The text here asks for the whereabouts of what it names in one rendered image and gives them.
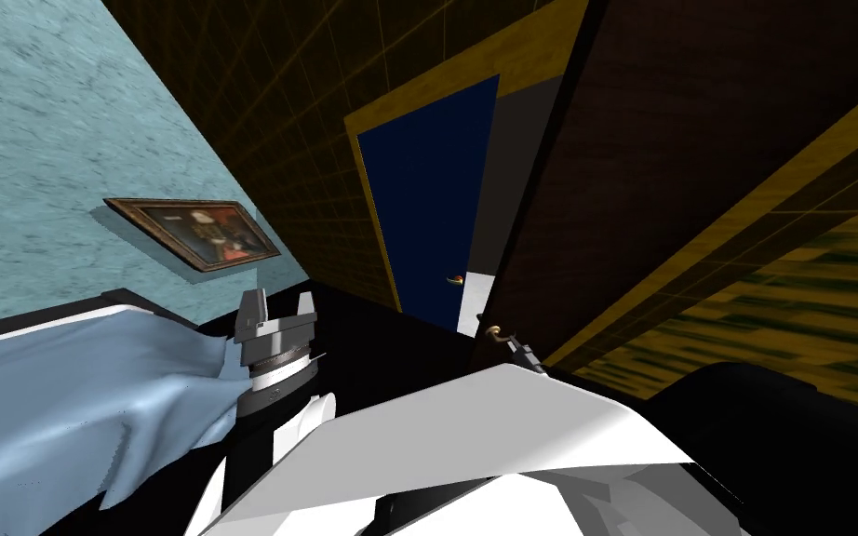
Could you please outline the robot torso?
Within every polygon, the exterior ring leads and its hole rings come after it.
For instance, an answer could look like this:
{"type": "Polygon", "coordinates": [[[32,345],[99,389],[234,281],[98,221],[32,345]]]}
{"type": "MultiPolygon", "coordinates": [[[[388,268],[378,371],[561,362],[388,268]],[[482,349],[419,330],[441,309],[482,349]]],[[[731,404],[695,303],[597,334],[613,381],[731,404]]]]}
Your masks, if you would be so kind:
{"type": "Polygon", "coordinates": [[[240,495],[219,465],[183,536],[751,536],[640,414],[532,366],[343,416],[315,395],[240,495]]]}

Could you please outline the dark brown wooden door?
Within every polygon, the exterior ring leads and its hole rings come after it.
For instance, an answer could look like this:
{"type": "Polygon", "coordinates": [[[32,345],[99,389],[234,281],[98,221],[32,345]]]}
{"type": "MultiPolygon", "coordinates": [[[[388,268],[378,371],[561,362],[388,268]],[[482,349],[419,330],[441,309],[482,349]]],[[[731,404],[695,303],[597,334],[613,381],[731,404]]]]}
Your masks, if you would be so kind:
{"type": "Polygon", "coordinates": [[[858,215],[858,0],[536,0],[484,39],[560,85],[485,312],[600,358],[858,215]]]}

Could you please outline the brown framed wall picture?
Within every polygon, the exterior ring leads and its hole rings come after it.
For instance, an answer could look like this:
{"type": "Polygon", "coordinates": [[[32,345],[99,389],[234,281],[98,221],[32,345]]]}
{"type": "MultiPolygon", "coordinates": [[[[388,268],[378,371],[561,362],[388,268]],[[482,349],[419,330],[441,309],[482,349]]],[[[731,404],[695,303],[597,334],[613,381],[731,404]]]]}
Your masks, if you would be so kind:
{"type": "Polygon", "coordinates": [[[280,255],[237,201],[117,197],[104,203],[199,273],[280,255]]]}

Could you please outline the bed with pale blue sheet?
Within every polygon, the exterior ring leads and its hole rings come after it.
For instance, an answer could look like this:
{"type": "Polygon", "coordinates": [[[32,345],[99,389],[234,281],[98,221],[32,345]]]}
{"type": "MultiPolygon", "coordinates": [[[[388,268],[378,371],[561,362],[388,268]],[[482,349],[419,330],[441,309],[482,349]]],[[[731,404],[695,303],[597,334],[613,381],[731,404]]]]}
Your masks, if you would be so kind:
{"type": "Polygon", "coordinates": [[[145,300],[0,320],[0,536],[113,507],[221,441],[249,385],[238,352],[145,300]]]}

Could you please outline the dark blue door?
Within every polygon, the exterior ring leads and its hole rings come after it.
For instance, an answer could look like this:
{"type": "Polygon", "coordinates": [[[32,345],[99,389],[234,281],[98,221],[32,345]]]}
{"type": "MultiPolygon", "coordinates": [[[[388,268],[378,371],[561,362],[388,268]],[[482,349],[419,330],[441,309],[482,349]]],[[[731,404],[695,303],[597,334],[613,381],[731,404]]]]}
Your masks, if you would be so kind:
{"type": "Polygon", "coordinates": [[[401,310],[458,328],[498,76],[359,133],[401,310]]]}

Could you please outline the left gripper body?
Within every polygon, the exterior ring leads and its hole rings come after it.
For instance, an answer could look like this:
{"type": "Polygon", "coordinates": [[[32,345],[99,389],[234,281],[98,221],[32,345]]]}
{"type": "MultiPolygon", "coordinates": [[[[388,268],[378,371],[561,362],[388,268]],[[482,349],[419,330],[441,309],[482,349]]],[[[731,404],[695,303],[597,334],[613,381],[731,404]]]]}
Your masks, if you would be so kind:
{"type": "Polygon", "coordinates": [[[238,330],[234,343],[242,346],[241,365],[266,359],[307,345],[315,337],[317,313],[268,320],[238,330]]]}

